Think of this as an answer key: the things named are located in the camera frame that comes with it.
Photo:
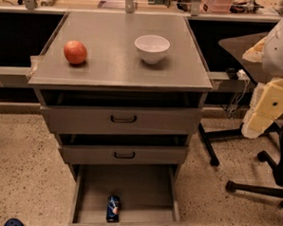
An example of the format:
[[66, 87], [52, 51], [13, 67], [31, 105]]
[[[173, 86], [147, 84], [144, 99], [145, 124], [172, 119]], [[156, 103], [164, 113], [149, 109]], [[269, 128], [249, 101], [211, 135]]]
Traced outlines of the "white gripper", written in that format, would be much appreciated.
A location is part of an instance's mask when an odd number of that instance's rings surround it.
[[[247, 49], [242, 58], [245, 61], [262, 63], [262, 53], [266, 37]], [[266, 84], [255, 111], [249, 109], [243, 119], [241, 133], [245, 138], [255, 139], [283, 114], [283, 79], [274, 77]]]

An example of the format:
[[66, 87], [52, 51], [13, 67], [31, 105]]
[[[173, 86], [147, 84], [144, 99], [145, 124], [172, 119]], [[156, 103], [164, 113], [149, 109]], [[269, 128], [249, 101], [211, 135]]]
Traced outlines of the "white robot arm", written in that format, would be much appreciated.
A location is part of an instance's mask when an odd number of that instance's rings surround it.
[[242, 135], [254, 139], [283, 114], [283, 17], [266, 37], [246, 50], [242, 58], [260, 62], [272, 77], [268, 83], [256, 86], [243, 120]]

